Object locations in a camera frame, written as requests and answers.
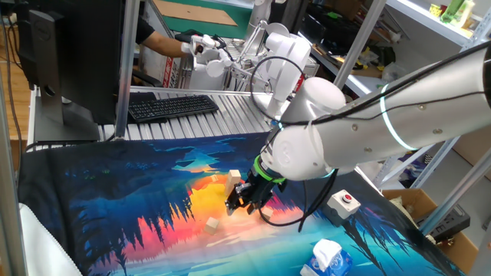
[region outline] person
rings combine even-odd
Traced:
[[[191,54],[188,43],[164,37],[144,21],[141,16],[138,18],[136,42],[170,58],[183,58]]]

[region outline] colorful printed mat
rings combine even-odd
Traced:
[[[301,233],[297,225],[267,225],[245,209],[227,216],[227,173],[239,169],[245,179],[266,135],[29,153],[19,198],[84,275],[298,275],[321,238],[351,255],[349,275],[463,275],[354,172],[339,176],[332,191],[346,189],[361,203],[339,228],[320,212]],[[308,197],[324,183],[308,182]],[[268,203],[271,220],[294,220],[304,204],[302,185],[291,183]],[[215,235],[203,231],[209,217],[219,220]]]

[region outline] red button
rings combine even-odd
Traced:
[[[351,203],[352,199],[351,195],[343,195],[343,201],[346,203]]]

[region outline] small wooden cube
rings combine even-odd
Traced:
[[[205,225],[205,231],[208,232],[210,235],[214,235],[216,232],[216,229],[218,228],[219,220],[216,218],[209,217],[208,222],[206,222]]]
[[[225,195],[228,196],[232,192],[235,184],[240,182],[240,171],[238,169],[229,170],[229,176],[227,177],[227,182],[225,183]]]
[[[273,216],[273,209],[265,207],[262,210],[262,214],[266,217],[266,219],[270,219]]]

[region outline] blue and white package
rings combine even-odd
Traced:
[[[300,275],[302,276],[345,276],[351,270],[353,266],[353,259],[351,256],[345,251],[341,250],[339,254],[334,257],[327,267],[327,269],[322,272],[319,268],[319,263],[315,255],[312,255],[312,258],[308,260],[306,264],[304,264],[303,269],[300,271]]]

